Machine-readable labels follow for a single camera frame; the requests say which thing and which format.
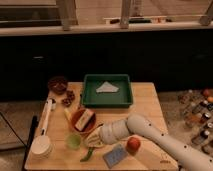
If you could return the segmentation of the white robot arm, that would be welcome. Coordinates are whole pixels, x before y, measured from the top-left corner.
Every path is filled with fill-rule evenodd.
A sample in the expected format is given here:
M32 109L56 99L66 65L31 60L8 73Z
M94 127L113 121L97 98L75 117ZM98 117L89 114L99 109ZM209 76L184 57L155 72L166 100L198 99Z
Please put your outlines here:
M188 171L213 171L212 157L161 132L142 115L133 114L125 119L103 124L99 132L101 141L107 145L131 135L152 141Z

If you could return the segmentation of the white ribbed gripper body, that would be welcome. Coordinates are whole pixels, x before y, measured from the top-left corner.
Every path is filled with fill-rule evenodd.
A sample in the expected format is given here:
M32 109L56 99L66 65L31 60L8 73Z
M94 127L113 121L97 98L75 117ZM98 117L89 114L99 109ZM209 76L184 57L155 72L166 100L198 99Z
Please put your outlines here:
M104 144L114 144L130 135L126 119L104 124L100 128L100 138Z

